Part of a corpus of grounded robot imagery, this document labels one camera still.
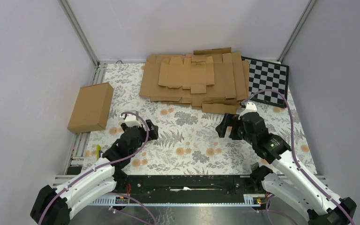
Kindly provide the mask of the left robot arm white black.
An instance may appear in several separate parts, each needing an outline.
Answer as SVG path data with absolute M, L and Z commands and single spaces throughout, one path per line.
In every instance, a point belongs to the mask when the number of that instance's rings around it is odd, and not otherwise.
M 148 141 L 159 137 L 158 126 L 151 120 L 124 122 L 123 134 L 86 171 L 73 179 L 43 187 L 34 202 L 30 217 L 39 225 L 67 225 L 85 206 L 108 192 L 125 192 L 132 185 L 122 169 Z

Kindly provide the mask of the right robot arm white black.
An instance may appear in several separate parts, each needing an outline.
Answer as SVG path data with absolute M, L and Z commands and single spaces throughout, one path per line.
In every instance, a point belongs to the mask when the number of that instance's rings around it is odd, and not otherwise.
M 282 181 L 270 168 L 260 166 L 251 173 L 250 187 L 256 193 L 264 190 L 280 198 L 298 211 L 310 225 L 351 225 L 356 203 L 341 198 L 317 179 L 280 136 L 268 131 L 257 112 L 242 115 L 226 113 L 216 127 L 220 138 L 231 127 L 229 138 L 244 140 L 255 153 L 285 175 L 291 184 Z

